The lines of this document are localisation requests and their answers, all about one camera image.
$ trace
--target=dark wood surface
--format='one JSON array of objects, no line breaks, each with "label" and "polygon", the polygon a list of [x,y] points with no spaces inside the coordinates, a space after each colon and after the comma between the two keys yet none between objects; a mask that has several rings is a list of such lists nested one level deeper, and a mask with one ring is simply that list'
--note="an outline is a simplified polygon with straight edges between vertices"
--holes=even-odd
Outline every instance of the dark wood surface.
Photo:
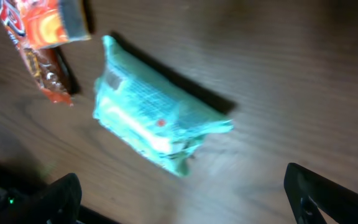
[{"label": "dark wood surface", "polygon": [[[82,89],[72,108],[37,90],[0,23],[1,163],[47,182],[75,172],[83,205],[123,224],[295,223],[289,162],[358,193],[358,1],[90,5],[92,40],[62,47]],[[92,118],[101,37],[112,31],[199,87],[182,86],[235,105],[235,130],[208,136],[189,177],[155,167]]]}]

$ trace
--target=candy wrapper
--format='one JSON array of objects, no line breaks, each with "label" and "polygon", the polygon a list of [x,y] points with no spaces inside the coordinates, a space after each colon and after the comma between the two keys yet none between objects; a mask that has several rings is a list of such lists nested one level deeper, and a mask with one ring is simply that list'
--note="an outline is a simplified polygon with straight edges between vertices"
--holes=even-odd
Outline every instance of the candy wrapper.
[{"label": "candy wrapper", "polygon": [[95,84],[93,116],[139,154],[171,173],[189,173],[186,159],[209,133],[226,133],[230,119],[176,87],[103,37],[106,68]]},{"label": "candy wrapper", "polygon": [[16,3],[33,49],[90,39],[82,1],[16,0]]},{"label": "candy wrapper", "polygon": [[27,30],[17,10],[17,2],[24,0],[0,0],[0,19],[5,25],[9,38],[23,58],[28,70],[39,88],[54,102],[72,105],[68,94],[71,85],[67,68],[54,49],[33,49],[27,41]]}]

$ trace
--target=printed logo on wrapper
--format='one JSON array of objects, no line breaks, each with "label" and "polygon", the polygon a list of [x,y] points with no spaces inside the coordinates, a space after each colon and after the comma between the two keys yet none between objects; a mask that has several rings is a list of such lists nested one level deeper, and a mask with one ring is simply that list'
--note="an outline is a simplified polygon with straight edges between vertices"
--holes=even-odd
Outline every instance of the printed logo on wrapper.
[{"label": "printed logo on wrapper", "polygon": [[17,35],[24,37],[24,24],[20,19],[19,11],[11,4],[11,1],[0,0],[0,19],[5,26],[10,27]]}]

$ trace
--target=sealed package edge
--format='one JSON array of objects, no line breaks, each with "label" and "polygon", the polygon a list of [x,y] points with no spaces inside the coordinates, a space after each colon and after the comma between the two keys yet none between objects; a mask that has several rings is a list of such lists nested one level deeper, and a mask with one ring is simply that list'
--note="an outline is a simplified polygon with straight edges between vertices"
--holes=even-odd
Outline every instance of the sealed package edge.
[{"label": "sealed package edge", "polygon": [[35,50],[28,44],[27,30],[17,10],[18,2],[24,0],[0,0],[0,19],[9,38],[41,91],[54,103],[65,102],[72,105],[68,94],[71,85],[61,56],[54,49]]},{"label": "sealed package edge", "polygon": [[170,83],[103,37],[106,68],[95,83],[93,117],[139,154],[178,176],[209,133],[229,132],[230,119]]},{"label": "sealed package edge", "polygon": [[27,40],[33,49],[88,40],[88,26],[79,0],[16,0]]}]

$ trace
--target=snack package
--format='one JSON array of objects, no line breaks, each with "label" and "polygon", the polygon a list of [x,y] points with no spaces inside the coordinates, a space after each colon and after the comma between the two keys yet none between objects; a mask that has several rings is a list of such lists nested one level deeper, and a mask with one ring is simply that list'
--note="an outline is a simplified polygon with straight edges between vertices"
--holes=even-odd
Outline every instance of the snack package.
[{"label": "snack package", "polygon": [[33,49],[88,40],[82,1],[16,0],[28,44]]},{"label": "snack package", "polygon": [[67,68],[54,49],[35,50],[27,42],[27,31],[20,19],[16,2],[23,0],[0,0],[0,19],[9,38],[23,58],[39,88],[54,102],[72,105]]},{"label": "snack package", "polygon": [[170,83],[103,37],[106,68],[95,83],[93,117],[139,154],[171,173],[189,173],[186,159],[209,133],[226,133],[231,120]]}]

